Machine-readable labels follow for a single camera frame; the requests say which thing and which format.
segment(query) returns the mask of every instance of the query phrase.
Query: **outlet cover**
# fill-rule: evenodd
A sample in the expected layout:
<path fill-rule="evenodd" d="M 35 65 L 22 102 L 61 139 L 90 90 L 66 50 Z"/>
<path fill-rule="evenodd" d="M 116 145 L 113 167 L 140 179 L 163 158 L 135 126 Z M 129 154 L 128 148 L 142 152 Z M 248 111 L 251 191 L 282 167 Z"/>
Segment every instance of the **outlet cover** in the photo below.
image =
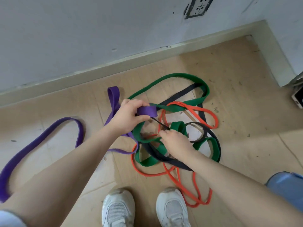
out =
<path fill-rule="evenodd" d="M 188 5 L 184 18 L 203 16 L 213 0 L 192 0 Z"/>

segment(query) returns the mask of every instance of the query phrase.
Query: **right hand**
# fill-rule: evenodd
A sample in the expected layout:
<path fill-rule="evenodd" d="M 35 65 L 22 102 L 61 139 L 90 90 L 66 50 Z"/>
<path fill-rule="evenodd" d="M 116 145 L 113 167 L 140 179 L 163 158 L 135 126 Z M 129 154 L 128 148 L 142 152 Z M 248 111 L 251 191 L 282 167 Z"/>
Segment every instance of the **right hand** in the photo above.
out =
<path fill-rule="evenodd" d="M 196 152 L 188 138 L 176 130 L 162 130 L 159 135 L 162 138 L 160 141 L 165 145 L 167 151 L 180 161 Z"/>

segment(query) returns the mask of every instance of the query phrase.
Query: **foot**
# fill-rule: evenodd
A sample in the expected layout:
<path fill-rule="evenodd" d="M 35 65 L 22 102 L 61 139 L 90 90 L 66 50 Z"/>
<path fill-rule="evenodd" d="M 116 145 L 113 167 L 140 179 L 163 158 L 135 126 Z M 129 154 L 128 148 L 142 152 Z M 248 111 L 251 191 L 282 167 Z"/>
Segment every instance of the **foot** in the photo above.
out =
<path fill-rule="evenodd" d="M 162 227 L 190 227 L 187 207 L 181 192 L 177 188 L 169 187 L 159 194 L 156 202 L 156 211 Z"/>
<path fill-rule="evenodd" d="M 135 204 L 131 193 L 117 189 L 108 194 L 102 206 L 103 227 L 130 227 L 134 225 Z"/>

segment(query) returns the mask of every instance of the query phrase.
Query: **scuff mark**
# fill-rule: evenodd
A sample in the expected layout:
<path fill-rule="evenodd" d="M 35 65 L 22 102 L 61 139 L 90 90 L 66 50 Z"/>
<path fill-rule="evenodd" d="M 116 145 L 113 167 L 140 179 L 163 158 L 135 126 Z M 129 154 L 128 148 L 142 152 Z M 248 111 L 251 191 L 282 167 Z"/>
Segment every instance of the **scuff mark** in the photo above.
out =
<path fill-rule="evenodd" d="M 254 3 L 254 1 L 255 1 L 255 0 L 252 0 L 252 1 L 248 4 L 248 6 L 242 11 L 242 14 L 245 13 L 245 12 L 248 10 L 248 8 L 252 5 L 252 3 Z"/>

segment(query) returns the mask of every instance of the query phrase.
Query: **sneaker mesh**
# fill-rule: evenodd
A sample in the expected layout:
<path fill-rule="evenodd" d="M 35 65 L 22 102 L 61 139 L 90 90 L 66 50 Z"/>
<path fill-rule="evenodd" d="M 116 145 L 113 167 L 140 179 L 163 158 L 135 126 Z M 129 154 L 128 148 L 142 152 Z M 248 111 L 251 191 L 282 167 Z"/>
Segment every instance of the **sneaker mesh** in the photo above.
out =
<path fill-rule="evenodd" d="M 177 200 L 169 201 L 166 205 L 165 213 L 168 218 L 175 214 L 182 214 L 183 210 L 180 202 Z"/>
<path fill-rule="evenodd" d="M 108 223 L 112 223 L 114 220 L 117 220 L 121 217 L 126 217 L 127 212 L 126 208 L 121 203 L 114 203 L 108 208 Z"/>

